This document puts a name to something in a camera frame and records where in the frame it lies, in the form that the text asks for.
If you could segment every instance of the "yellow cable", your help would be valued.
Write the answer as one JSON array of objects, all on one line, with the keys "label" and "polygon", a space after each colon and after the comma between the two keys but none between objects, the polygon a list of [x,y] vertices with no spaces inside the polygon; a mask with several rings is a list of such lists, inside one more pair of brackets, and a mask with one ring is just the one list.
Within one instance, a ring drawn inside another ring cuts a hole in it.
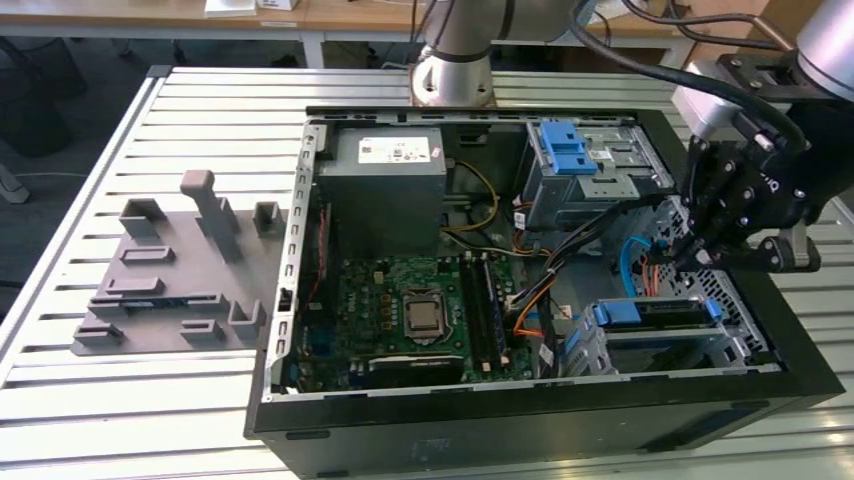
[{"label": "yellow cable", "polygon": [[472,230],[478,230],[479,228],[486,227],[490,224],[490,222],[492,222],[492,220],[495,219],[495,215],[498,215],[498,193],[495,193],[495,188],[492,188],[492,184],[486,179],[486,177],[480,174],[478,169],[472,167],[468,163],[463,162],[462,160],[458,160],[456,163],[464,166],[471,171],[471,173],[475,174],[475,176],[480,179],[480,181],[486,185],[486,188],[490,189],[490,194],[492,194],[492,212],[490,212],[490,216],[482,222],[478,222],[474,225],[462,225],[459,227],[444,227],[442,229],[443,232],[470,232]]}]

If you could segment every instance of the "blue drive bracket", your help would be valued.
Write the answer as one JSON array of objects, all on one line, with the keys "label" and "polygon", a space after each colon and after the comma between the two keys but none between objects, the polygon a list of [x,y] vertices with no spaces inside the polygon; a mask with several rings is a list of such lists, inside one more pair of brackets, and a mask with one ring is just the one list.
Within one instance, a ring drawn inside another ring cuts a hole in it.
[{"label": "blue drive bracket", "polygon": [[543,147],[552,159],[558,175],[595,175],[596,162],[587,156],[584,138],[572,122],[543,122],[539,125]]}]

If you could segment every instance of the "sticker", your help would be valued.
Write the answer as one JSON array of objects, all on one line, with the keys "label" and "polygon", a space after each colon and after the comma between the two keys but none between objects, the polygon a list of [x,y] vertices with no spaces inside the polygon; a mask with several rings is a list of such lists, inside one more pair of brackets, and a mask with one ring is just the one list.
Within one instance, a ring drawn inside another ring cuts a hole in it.
[{"label": "sticker", "polygon": [[427,137],[368,137],[359,141],[359,163],[430,162]]},{"label": "sticker", "polygon": [[540,344],[539,346],[539,358],[543,359],[543,361],[548,364],[548,366],[551,367],[551,364],[555,360],[555,352],[551,351],[551,349],[546,346],[546,344]]},{"label": "sticker", "polygon": [[296,28],[296,22],[261,22],[261,27]]},{"label": "sticker", "polygon": [[590,150],[587,155],[592,160],[614,160],[611,151],[607,148],[604,150]]},{"label": "sticker", "polygon": [[512,214],[512,225],[519,229],[524,230],[526,226],[526,216],[522,212],[514,212]]}]

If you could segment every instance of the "blue cable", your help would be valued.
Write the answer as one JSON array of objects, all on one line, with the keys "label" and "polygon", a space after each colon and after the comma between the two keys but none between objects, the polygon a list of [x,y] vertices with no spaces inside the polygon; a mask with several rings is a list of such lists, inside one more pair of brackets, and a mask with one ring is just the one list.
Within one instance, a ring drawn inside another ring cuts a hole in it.
[{"label": "blue cable", "polygon": [[623,287],[626,287],[626,295],[630,297],[636,297],[635,286],[631,283],[631,273],[628,271],[628,254],[631,252],[631,244],[639,243],[646,248],[652,248],[652,244],[646,238],[642,237],[628,237],[626,239],[626,243],[623,243],[623,248],[619,251],[619,276],[623,280]]}]

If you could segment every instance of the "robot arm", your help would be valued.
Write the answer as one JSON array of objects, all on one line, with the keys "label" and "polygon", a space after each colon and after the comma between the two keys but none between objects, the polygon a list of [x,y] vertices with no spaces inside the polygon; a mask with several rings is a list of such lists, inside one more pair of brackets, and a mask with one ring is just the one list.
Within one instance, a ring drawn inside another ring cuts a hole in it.
[{"label": "robot arm", "polygon": [[[659,261],[676,268],[808,272],[820,267],[806,226],[854,184],[854,2],[827,0],[807,23],[796,49],[779,58],[723,55],[688,70],[726,81],[786,111],[808,144],[784,151],[779,131],[719,98],[684,87],[674,103],[694,131],[682,199],[688,233]],[[708,139],[732,126],[743,142]],[[779,229],[755,248],[747,238]]]},{"label": "robot arm", "polygon": [[[672,262],[682,270],[818,270],[820,257],[806,225],[854,184],[854,1],[826,0],[796,48],[767,22],[752,18],[787,53],[780,58],[723,55],[715,63],[690,65],[687,72],[642,65],[610,49],[582,26],[594,4],[431,2],[427,47],[412,70],[416,103],[494,103],[491,42],[551,41],[568,26],[582,44],[626,69],[679,85],[674,103],[695,134],[680,192],[688,224],[686,234],[654,252],[652,260]],[[734,127],[744,140],[711,141],[718,127]],[[779,235],[751,248],[748,237],[772,228]]]},{"label": "robot arm", "polygon": [[[490,46],[495,40],[548,42],[566,32],[579,0],[435,0],[427,47],[412,71],[412,97],[426,106],[494,104]],[[590,18],[594,4],[586,10]]]}]

